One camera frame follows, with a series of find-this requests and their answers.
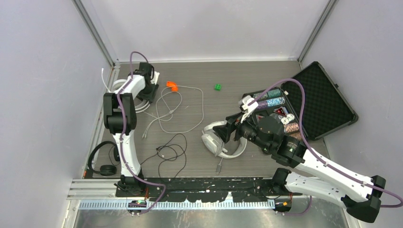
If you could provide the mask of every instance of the open case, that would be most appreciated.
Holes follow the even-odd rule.
[[[338,90],[338,85],[333,83],[320,63],[311,63],[292,78],[299,81],[305,90],[302,125],[305,137],[308,140],[318,140],[340,128],[357,122],[357,113],[348,104]],[[295,120],[290,123],[297,123],[302,99],[299,87],[295,83],[286,82],[273,90],[275,89],[281,90],[281,94],[276,97],[284,97],[285,104],[255,110],[252,115],[253,120],[258,122],[259,116],[269,116],[275,113],[276,109],[283,106],[295,116]],[[261,92],[263,90],[247,93],[242,97],[253,96]]]

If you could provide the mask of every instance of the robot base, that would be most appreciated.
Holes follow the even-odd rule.
[[[137,176],[143,180],[143,171],[140,170],[140,173]],[[146,187],[144,183],[138,181],[136,178],[123,175],[120,176],[120,181],[115,184],[115,186],[117,186],[115,194],[117,197],[141,196]]]

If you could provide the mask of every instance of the headphones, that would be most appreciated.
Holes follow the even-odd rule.
[[[114,158],[115,158],[115,161],[117,161],[117,162],[120,161],[120,158],[119,158],[119,150],[117,149],[116,143],[114,143],[114,142],[112,142],[112,141],[104,141],[104,142],[101,142],[98,146],[96,146],[96,147],[92,150],[92,152],[91,152],[90,155],[89,155],[88,163],[87,163],[87,166],[88,166],[88,169],[89,169],[89,170],[91,170],[93,173],[101,174],[102,176],[111,176],[111,175],[116,174],[116,166],[114,166],[114,165],[101,165],[101,168],[99,169],[99,171],[96,171],[96,170],[94,170],[94,169],[92,168],[92,160],[94,159],[95,153],[96,153],[99,149],[101,149],[101,147],[103,147],[103,146],[105,146],[105,145],[107,145],[107,144],[111,144],[111,145],[113,145],[113,146],[115,147],[115,148],[114,148]]]
[[[203,141],[204,145],[206,145],[207,149],[209,149],[210,152],[212,152],[213,154],[216,153],[217,148],[219,148],[223,141],[221,138],[219,138],[214,130],[213,127],[214,126],[219,126],[219,125],[225,125],[227,123],[227,121],[217,121],[217,122],[213,122],[209,125],[207,125],[203,131],[201,133],[203,133],[201,140]],[[222,148],[222,151],[219,152],[217,154],[217,156],[222,157],[222,158],[236,158],[238,156],[240,156],[245,148],[246,148],[246,142],[247,140],[243,137],[240,138],[240,145],[238,147],[238,149],[234,152],[233,155],[228,155],[226,154],[226,152],[228,152],[228,150],[226,150],[224,147]]]

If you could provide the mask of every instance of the black headphones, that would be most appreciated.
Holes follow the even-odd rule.
[[[111,176],[116,174],[116,167],[114,165],[101,165],[100,171],[95,171],[92,168],[92,160],[94,159],[95,153],[101,149],[101,147],[107,145],[107,144],[112,144],[115,148],[114,148],[114,158],[115,161],[119,161],[119,150],[117,149],[117,145],[116,143],[112,142],[112,141],[104,141],[101,142],[98,146],[96,146],[93,151],[90,153],[89,158],[88,158],[88,169],[91,170],[93,173],[97,173],[97,174],[101,174],[102,176]]]

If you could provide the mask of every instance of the white wall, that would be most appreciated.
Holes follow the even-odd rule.
[[[121,62],[131,49],[152,61],[296,59],[327,2],[83,0]]]
[[[0,3],[0,227],[57,228],[109,65],[72,1]]]
[[[360,119],[326,137],[336,162],[386,178],[403,195],[403,2],[340,0],[303,66],[319,61]],[[382,203],[398,200],[383,195]],[[381,209],[367,227],[402,227],[403,209]]]

